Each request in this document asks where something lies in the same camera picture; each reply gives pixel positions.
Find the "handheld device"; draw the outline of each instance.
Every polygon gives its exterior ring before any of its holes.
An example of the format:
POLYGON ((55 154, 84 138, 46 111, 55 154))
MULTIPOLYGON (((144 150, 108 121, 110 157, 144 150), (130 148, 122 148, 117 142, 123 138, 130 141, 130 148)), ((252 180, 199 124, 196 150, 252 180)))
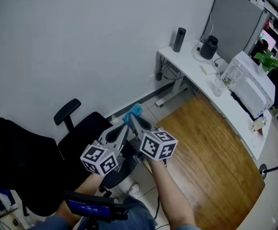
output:
POLYGON ((110 223, 114 220, 127 220, 123 204, 115 204, 113 198, 98 197, 75 192, 64 192, 64 199, 72 212, 89 218, 86 229, 98 229, 97 221, 110 223))

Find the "tiled floor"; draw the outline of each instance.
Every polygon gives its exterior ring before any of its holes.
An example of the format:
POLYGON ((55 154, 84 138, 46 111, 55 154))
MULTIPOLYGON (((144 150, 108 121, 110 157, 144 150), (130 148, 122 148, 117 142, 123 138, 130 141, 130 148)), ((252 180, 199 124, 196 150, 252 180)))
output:
MULTIPOLYGON (((164 107, 157 107, 155 102, 169 91, 167 90, 165 93, 161 93, 160 96, 155 96, 142 104, 143 116, 157 123, 194 96, 191 90, 187 89, 165 103, 164 107)), ((113 120, 112 123, 119 122, 123 116, 113 120)), ((255 163, 258 168, 262 163, 267 164, 268 168, 278 166, 278 121, 275 118, 272 120, 263 153, 255 163)), ((147 206, 154 216, 157 208, 157 188, 150 172, 143 165, 137 166, 126 180, 111 190, 113 196, 120 196, 122 193, 125 193, 134 182, 140 184, 138 199, 147 206)), ((265 179, 265 183, 265 189, 259 200, 238 228, 239 230, 276 229, 278 225, 278 171, 269 173, 265 179)), ((158 227, 167 224, 168 221, 162 209, 160 209, 156 221, 158 227)), ((168 229, 170 229, 169 226, 161 228, 161 230, 168 229)))

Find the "jeans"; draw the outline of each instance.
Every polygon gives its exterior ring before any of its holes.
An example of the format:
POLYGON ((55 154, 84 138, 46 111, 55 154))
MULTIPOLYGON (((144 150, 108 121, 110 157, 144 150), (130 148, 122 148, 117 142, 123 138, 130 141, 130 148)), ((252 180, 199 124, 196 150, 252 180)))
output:
MULTIPOLYGON (((142 202, 128 196, 123 204, 128 210, 128 220, 116 220, 111 223, 98 221, 99 230, 155 230, 156 221, 142 202)), ((78 230, 85 230, 87 220, 83 218, 78 230)))

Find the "person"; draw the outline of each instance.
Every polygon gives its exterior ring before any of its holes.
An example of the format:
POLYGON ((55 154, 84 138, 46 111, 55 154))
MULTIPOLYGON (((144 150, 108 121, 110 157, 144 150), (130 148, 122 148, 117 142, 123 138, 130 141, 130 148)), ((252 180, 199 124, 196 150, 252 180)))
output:
MULTIPOLYGON (((196 227, 193 210, 182 191, 179 189, 163 161, 148 160, 156 182, 157 190, 163 212, 166 215, 170 229, 172 230, 199 230, 196 227)), ((103 178, 98 174, 91 174, 76 192, 94 195, 103 178)), ((123 202, 128 210, 128 220, 116 220, 111 223, 98 221, 100 230, 155 230, 156 222, 145 205, 139 200, 127 196, 123 202)), ((54 216, 48 217, 45 222, 30 228, 30 230, 69 230, 72 229, 81 219, 71 213, 67 203, 63 201, 54 216)), ((78 230, 86 229, 88 219, 83 218, 78 230)))

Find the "device screen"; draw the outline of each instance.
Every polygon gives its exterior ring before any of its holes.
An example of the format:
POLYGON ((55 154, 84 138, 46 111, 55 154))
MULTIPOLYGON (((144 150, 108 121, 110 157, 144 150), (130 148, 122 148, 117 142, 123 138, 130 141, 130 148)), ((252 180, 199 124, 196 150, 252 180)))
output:
POLYGON ((78 201, 68 200, 71 211, 79 212, 84 215, 98 217, 110 217, 110 208, 106 206, 90 205, 78 201))

